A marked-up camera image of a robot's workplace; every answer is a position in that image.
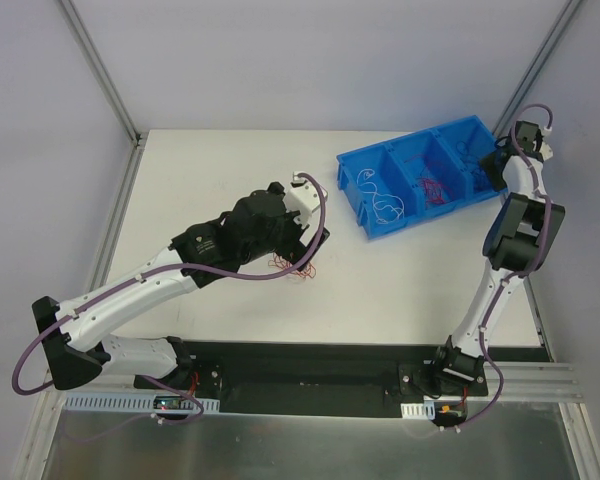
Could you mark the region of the blue divided plastic bin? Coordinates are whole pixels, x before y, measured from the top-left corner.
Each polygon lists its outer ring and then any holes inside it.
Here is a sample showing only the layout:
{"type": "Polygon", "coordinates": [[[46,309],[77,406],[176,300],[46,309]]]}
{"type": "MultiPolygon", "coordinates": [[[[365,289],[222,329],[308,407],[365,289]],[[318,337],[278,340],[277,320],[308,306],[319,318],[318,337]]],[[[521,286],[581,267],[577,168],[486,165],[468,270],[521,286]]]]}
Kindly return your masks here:
{"type": "Polygon", "coordinates": [[[337,185],[370,240],[498,195],[479,161],[496,138],[475,115],[341,153],[337,185]]]}

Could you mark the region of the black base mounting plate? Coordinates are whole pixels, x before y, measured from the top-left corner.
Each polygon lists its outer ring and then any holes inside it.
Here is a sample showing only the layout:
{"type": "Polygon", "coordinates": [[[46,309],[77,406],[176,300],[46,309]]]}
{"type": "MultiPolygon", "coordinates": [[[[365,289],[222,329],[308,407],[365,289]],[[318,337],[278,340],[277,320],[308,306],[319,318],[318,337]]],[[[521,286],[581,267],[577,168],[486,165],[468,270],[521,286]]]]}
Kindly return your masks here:
{"type": "Polygon", "coordinates": [[[160,382],[223,413],[397,418],[425,395],[477,396],[486,380],[446,380],[432,346],[176,341],[160,382]]]}

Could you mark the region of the left aluminium frame post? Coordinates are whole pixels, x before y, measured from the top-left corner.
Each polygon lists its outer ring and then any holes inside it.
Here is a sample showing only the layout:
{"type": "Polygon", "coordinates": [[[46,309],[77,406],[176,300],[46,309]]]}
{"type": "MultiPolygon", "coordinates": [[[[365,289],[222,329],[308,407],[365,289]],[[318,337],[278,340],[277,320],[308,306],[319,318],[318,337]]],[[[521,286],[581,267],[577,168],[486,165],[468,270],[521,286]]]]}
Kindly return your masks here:
{"type": "Polygon", "coordinates": [[[55,4],[114,116],[130,142],[134,146],[139,145],[142,140],[142,132],[132,119],[75,2],[57,0],[55,4]]]}

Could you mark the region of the aluminium frame post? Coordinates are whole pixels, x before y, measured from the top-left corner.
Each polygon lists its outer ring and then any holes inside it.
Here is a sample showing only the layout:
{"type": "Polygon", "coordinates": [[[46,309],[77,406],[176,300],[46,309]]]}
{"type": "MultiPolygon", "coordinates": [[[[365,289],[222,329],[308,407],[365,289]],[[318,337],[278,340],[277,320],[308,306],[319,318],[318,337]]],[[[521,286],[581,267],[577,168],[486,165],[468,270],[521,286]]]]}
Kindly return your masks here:
{"type": "Polygon", "coordinates": [[[505,108],[498,117],[492,129],[492,133],[496,137],[505,134],[516,114],[525,105],[527,97],[533,90],[544,68],[556,53],[561,41],[586,4],[586,0],[568,0],[564,2],[556,19],[544,36],[539,48],[507,101],[505,108]]]}
{"type": "Polygon", "coordinates": [[[142,132],[132,119],[75,2],[57,0],[55,4],[114,116],[130,142],[134,146],[139,145],[142,140],[142,132]]]}

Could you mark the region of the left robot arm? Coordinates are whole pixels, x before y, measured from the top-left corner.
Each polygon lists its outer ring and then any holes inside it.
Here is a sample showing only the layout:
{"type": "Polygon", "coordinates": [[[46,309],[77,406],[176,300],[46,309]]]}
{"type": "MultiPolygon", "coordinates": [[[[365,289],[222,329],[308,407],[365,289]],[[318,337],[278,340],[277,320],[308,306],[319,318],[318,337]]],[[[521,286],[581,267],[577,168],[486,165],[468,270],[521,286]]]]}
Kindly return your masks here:
{"type": "Polygon", "coordinates": [[[131,375],[137,388],[191,388],[192,355],[176,336],[125,338],[115,330],[171,299],[224,278],[266,281],[244,274],[250,262],[275,254],[288,262],[272,278],[305,269],[326,241],[327,193],[306,173],[290,186],[255,190],[217,218],[194,224],[143,265],[87,294],[32,305],[50,385],[73,390],[100,375],[131,375]]]}

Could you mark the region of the right aluminium frame post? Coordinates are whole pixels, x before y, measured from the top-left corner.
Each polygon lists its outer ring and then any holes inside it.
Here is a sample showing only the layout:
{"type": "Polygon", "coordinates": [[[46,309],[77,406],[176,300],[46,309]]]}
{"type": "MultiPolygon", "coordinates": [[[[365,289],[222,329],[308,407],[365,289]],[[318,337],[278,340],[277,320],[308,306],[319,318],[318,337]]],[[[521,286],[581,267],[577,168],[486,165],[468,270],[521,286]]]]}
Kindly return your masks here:
{"type": "Polygon", "coordinates": [[[544,36],[539,48],[507,101],[505,108],[498,117],[492,129],[492,133],[496,137],[505,134],[516,114],[525,105],[527,97],[533,90],[544,68],[556,53],[561,41],[586,4],[586,0],[568,0],[564,2],[556,19],[544,36]]]}

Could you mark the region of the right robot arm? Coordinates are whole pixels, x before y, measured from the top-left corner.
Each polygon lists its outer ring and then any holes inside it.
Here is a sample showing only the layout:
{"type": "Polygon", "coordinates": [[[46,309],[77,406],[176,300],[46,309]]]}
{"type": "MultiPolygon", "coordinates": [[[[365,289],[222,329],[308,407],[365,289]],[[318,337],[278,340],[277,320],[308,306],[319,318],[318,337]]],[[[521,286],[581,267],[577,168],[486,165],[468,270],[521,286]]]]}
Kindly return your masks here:
{"type": "Polygon", "coordinates": [[[483,244],[486,263],[476,295],[436,352],[429,375],[435,396],[463,394],[484,378],[490,336],[506,303],[543,265],[561,227],[565,207],[550,199],[542,178],[552,156],[545,142],[550,131],[549,125],[518,120],[481,161],[492,186],[507,196],[483,244]]]}

